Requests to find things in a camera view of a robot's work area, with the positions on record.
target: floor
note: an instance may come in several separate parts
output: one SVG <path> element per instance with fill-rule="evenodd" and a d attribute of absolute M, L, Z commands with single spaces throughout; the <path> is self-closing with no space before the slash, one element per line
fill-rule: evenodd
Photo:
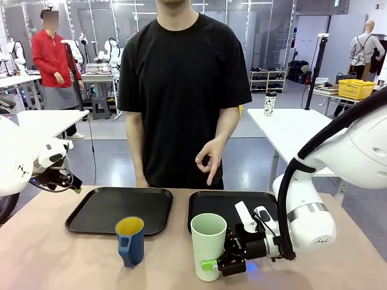
<path fill-rule="evenodd" d="M 300 108 L 305 86 L 287 82 L 286 91 L 279 94 L 276 108 Z M 224 184 L 226 190 L 264 191 L 267 187 L 273 148 L 264 138 L 261 130 L 254 124 L 246 112 L 248 108 L 263 108 L 264 95 L 256 94 L 253 102 L 244 106 L 241 121 L 233 138 L 224 150 Z M 311 108 L 319 112 L 325 110 L 320 104 L 321 96 L 314 96 Z M 336 105 L 330 106 L 328 115 Z M 79 132 L 88 134 L 88 123 L 78 124 Z M 131 153 L 126 141 L 124 118 L 114 120 L 91 120 L 97 165 L 97 185 L 134 186 L 134 171 Z M 84 184 L 94 182 L 94 162 L 91 142 L 75 141 L 74 149 L 69 152 L 71 168 Z M 283 160 L 278 165 L 278 175 L 286 168 Z M 319 192 L 334 193 L 336 180 L 314 178 L 313 183 Z M 29 185 L 21 193 L 15 212 L 31 200 L 40 190 Z M 387 194 L 386 190 L 365 190 L 352 185 L 343 202 L 343 208 L 354 219 L 362 231 L 387 261 Z"/>

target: person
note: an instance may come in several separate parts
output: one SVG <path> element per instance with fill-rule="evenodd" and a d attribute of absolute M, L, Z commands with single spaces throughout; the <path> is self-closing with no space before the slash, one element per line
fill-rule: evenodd
<path fill-rule="evenodd" d="M 366 21 L 365 32 L 356 36 L 351 42 L 350 58 L 352 61 L 350 73 L 356 73 L 356 78 L 358 80 L 367 80 L 369 69 L 371 67 L 371 58 L 375 48 L 379 51 L 379 56 L 376 57 L 377 61 L 381 61 L 386 53 L 377 36 L 371 34 L 374 28 L 374 21 Z M 353 101 L 340 100 L 340 104 L 337 105 L 333 115 L 335 117 L 339 116 L 343 109 L 346 111 L 353 104 Z"/>
<path fill-rule="evenodd" d="M 58 11 L 42 10 L 43 29 L 36 33 L 31 42 L 33 62 L 42 77 L 45 96 L 45 108 L 49 110 L 71 110 L 78 106 L 77 97 L 70 77 L 71 61 L 76 68 L 76 79 L 81 91 L 84 89 L 82 78 L 75 64 L 69 59 L 67 48 L 61 43 L 63 38 L 56 33 L 58 29 Z M 76 125 L 66 130 L 68 138 L 82 139 L 85 136 L 77 132 Z"/>
<path fill-rule="evenodd" d="M 126 44 L 119 109 L 137 187 L 222 190 L 222 152 L 252 100 L 244 54 L 190 0 L 156 0 L 157 19 Z"/>

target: red jacket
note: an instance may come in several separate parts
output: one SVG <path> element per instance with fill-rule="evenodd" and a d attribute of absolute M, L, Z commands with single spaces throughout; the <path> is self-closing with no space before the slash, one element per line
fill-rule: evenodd
<path fill-rule="evenodd" d="M 61 36 L 55 34 L 54 39 L 45 30 L 36 33 L 32 38 L 32 58 L 39 68 L 44 86 L 52 88 L 68 88 L 72 85 L 70 77 L 70 60 L 68 59 L 67 48 Z M 81 80 L 75 60 L 77 80 Z M 65 83 L 60 85 L 56 81 L 54 73 L 59 72 Z"/>

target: ceiling light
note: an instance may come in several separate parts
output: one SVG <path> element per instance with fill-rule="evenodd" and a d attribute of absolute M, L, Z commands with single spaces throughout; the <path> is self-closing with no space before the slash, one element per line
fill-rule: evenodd
<path fill-rule="evenodd" d="M 250 2 L 250 3 L 244 2 L 244 3 L 242 3 L 242 5 L 249 5 L 249 4 L 251 4 L 251 5 L 254 5 L 254 4 L 272 4 L 272 2 Z"/>
<path fill-rule="evenodd" d="M 157 14 L 157 12 L 132 12 L 132 14 Z"/>
<path fill-rule="evenodd" d="M 134 4 L 134 3 L 114 3 L 116 6 L 145 6 L 144 3 Z"/>

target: cup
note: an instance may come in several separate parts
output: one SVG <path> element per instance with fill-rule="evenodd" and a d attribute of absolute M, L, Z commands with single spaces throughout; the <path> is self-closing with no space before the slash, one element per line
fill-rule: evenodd
<path fill-rule="evenodd" d="M 115 225 L 119 240 L 119 254 L 125 267 L 134 267 L 144 258 L 144 221 L 129 216 Z"/>
<path fill-rule="evenodd" d="M 202 213 L 191 220 L 195 271 L 203 281 L 214 281 L 220 275 L 217 269 L 204 271 L 201 264 L 204 261 L 216 260 L 222 255 L 226 228 L 224 218 L 213 213 Z"/>
<path fill-rule="evenodd" d="M 270 117 L 273 115 L 274 106 L 276 104 L 276 96 L 277 96 L 277 93 L 275 92 L 266 93 L 264 115 L 267 117 Z"/>

